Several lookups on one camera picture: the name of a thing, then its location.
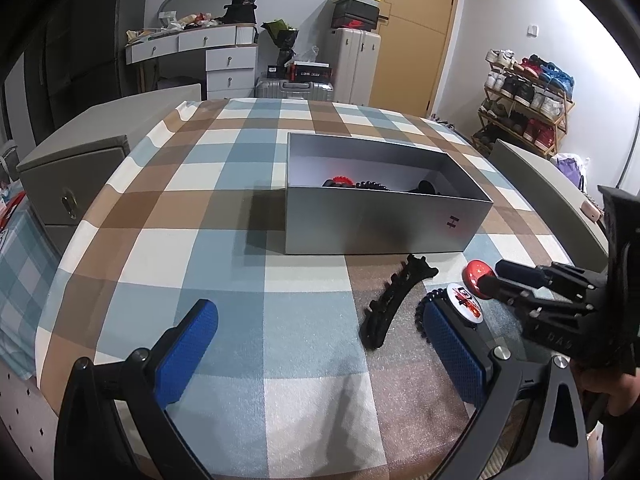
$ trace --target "blue gripper pad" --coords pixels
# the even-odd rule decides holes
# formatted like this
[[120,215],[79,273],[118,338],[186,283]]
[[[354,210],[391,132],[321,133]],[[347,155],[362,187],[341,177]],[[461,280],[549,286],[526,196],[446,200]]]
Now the blue gripper pad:
[[206,304],[175,341],[156,370],[154,395],[162,410],[180,400],[218,329],[216,305],[209,300],[201,301]]
[[435,302],[424,304],[422,319],[425,334],[464,402],[480,408],[484,403],[484,370]]

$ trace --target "human hand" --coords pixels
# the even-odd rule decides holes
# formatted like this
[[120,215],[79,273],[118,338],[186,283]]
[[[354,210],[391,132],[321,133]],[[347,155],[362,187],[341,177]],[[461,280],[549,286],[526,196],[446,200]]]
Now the human hand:
[[609,394],[607,411],[612,416],[626,413],[640,396],[640,368],[636,375],[623,374],[616,368],[583,369],[573,360],[570,364],[578,393],[586,390],[596,394]]

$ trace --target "door frame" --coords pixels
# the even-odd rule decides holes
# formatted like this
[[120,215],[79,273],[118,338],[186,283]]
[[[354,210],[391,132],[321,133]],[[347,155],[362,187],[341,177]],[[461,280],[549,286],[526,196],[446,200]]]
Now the door frame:
[[[442,79],[442,72],[444,70],[444,63],[447,59],[447,54],[449,53],[449,46],[451,42],[451,35],[453,33],[453,25],[456,20],[456,11],[458,10],[458,3],[460,0],[453,0],[453,5],[451,6],[451,14],[449,16],[449,25],[447,25],[447,34],[444,40],[444,47],[442,49],[442,56],[440,57],[440,62],[438,63],[438,71],[436,72],[436,77],[433,81],[433,88],[431,88],[431,95],[429,96],[429,103],[427,104],[427,109],[424,112],[425,117],[429,117],[431,115],[431,110],[433,109],[433,105],[435,102],[436,94],[438,93],[438,87],[440,86],[440,80]],[[386,10],[384,6],[380,7],[380,13]]]

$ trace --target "perforated white panel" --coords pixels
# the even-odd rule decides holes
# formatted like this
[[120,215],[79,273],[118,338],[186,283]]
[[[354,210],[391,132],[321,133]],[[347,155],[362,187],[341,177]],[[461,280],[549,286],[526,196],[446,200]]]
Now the perforated white panel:
[[16,377],[0,360],[0,418],[42,480],[53,480],[58,417],[33,382]]

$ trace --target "white round badge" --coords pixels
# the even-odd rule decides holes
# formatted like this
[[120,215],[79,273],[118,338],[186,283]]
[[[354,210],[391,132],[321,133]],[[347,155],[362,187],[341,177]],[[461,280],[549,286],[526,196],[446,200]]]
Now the white round badge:
[[482,309],[476,298],[463,285],[449,283],[447,285],[447,295],[460,316],[471,323],[482,323]]

